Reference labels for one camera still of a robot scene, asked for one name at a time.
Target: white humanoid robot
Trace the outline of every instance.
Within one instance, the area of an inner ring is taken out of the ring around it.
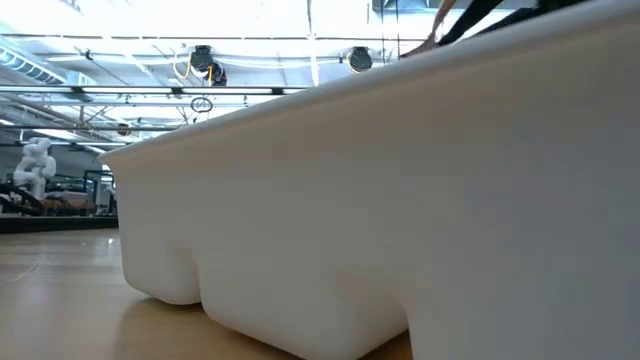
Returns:
[[[16,186],[26,183],[33,184],[32,195],[38,200],[44,199],[46,179],[56,174],[56,160],[49,156],[48,150],[51,140],[47,138],[31,138],[29,143],[22,148],[22,160],[13,173],[13,181]]]

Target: wooden floor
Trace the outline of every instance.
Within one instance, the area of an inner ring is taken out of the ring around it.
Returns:
[[[405,333],[366,359],[411,359]],[[295,359],[130,288],[115,230],[0,236],[0,359]]]

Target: ceiling light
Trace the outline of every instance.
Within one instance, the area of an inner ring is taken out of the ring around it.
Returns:
[[[0,86],[0,92],[9,92],[9,93],[25,93],[25,92],[33,92],[33,93],[71,93],[71,90],[68,86]]]
[[[53,137],[57,137],[60,139],[65,139],[65,140],[74,140],[74,139],[78,139],[79,136],[76,136],[68,131],[65,130],[33,130],[39,134],[44,134],[44,135],[48,135],[48,136],[53,136]]]
[[[85,147],[87,148],[87,150],[91,150],[91,151],[93,151],[95,153],[98,153],[98,154],[104,154],[104,153],[107,152],[107,150],[102,150],[100,148],[93,147],[93,146],[85,146]]]
[[[171,94],[171,88],[161,87],[83,87],[86,93],[95,94]]]
[[[29,142],[28,141],[20,141],[20,144],[28,145]],[[71,145],[71,143],[70,142],[66,142],[66,141],[52,141],[51,145]]]
[[[94,143],[94,142],[80,142],[76,143],[82,146],[125,146],[127,143]]]
[[[273,92],[271,89],[257,89],[257,88],[216,88],[216,87],[189,87],[183,88],[182,92],[185,94],[220,94],[220,95],[271,95]]]

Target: white plastic bin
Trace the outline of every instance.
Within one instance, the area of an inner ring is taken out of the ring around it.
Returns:
[[[640,358],[640,2],[105,154],[127,281],[306,359]]]

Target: ceiling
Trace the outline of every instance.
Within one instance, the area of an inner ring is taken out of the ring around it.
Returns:
[[[374,66],[397,61],[399,53],[416,47],[428,35],[437,2],[398,1],[6,0],[11,10],[0,13],[0,35],[28,56],[46,61],[43,64],[49,68],[80,72],[95,85],[204,86],[200,78],[183,79],[179,74],[185,72],[195,45],[210,45],[214,58],[225,67],[229,87],[306,88],[352,76],[343,60],[354,46],[368,47]],[[467,35],[532,2],[507,0]],[[467,4],[460,0],[442,32]],[[0,85],[7,84],[38,82],[0,66]],[[96,106],[56,95],[17,96],[71,118],[78,118],[82,105],[85,116],[99,113],[91,124],[179,126],[192,123],[194,116],[187,106],[189,97],[100,95],[93,99],[100,104]],[[214,108],[200,114],[199,120],[271,98],[210,97]],[[0,98],[0,108],[25,107],[15,105]],[[135,133],[123,138],[113,132],[91,132],[88,138],[131,142],[145,136],[153,135]]]

